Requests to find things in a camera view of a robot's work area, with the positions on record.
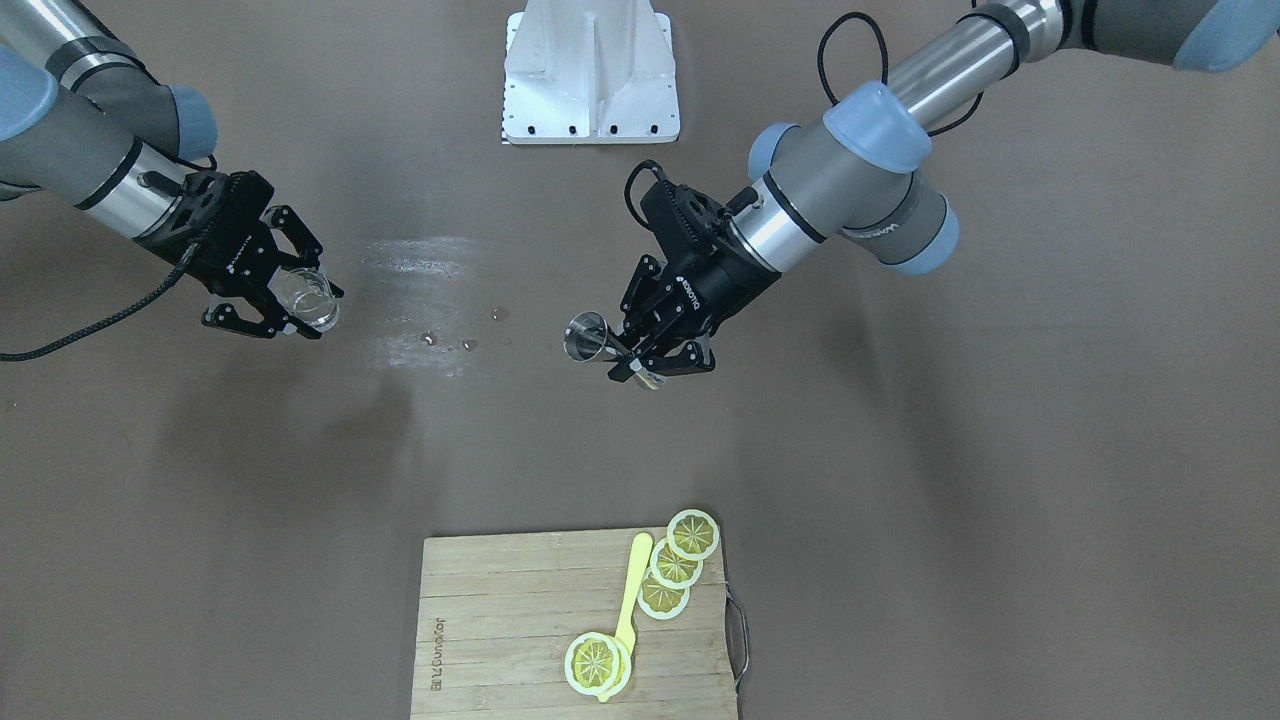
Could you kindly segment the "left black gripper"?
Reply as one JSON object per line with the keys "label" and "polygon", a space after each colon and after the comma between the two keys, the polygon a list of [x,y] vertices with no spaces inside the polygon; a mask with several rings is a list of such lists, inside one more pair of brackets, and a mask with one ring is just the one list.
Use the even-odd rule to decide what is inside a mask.
{"label": "left black gripper", "polygon": [[781,278],[745,251],[736,240],[695,245],[659,234],[666,263],[641,255],[620,301],[622,341],[650,334],[652,346],[675,346],[668,356],[623,354],[608,370],[611,380],[666,383],[668,378],[716,369],[708,338]]}

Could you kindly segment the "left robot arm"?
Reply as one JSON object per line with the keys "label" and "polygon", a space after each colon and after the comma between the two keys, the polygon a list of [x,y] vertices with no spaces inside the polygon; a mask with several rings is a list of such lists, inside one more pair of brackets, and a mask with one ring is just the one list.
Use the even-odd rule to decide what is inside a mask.
{"label": "left robot arm", "polygon": [[1277,33],[1277,18],[1275,1],[992,1],[813,124],[764,129],[749,155],[750,183],[728,202],[644,161],[639,170],[655,181],[628,210],[660,255],[639,260],[621,327],[582,313],[566,328],[564,351],[609,363],[612,380],[652,388],[710,372],[721,324],[831,237],[905,275],[932,272],[959,237],[951,202],[922,170],[943,118],[1061,49],[1230,70]]}

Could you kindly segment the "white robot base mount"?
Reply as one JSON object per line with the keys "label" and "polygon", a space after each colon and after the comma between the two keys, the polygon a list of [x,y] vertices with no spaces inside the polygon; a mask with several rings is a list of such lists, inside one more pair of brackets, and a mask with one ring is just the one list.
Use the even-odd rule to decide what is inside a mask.
{"label": "white robot base mount", "polygon": [[500,138],[515,146],[672,143],[672,22],[649,1],[530,1],[506,22]]}

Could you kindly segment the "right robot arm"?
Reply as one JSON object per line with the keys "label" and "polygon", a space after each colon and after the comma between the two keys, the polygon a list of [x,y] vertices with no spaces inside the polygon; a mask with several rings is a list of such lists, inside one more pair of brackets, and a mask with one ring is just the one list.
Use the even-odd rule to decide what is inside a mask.
{"label": "right robot arm", "polygon": [[1,15],[3,199],[47,191],[170,266],[157,290],[70,341],[184,277],[210,293],[211,328],[317,340],[337,324],[344,292],[323,246],[265,177],[218,169],[218,124],[198,91],[160,82],[83,3],[5,1]]}

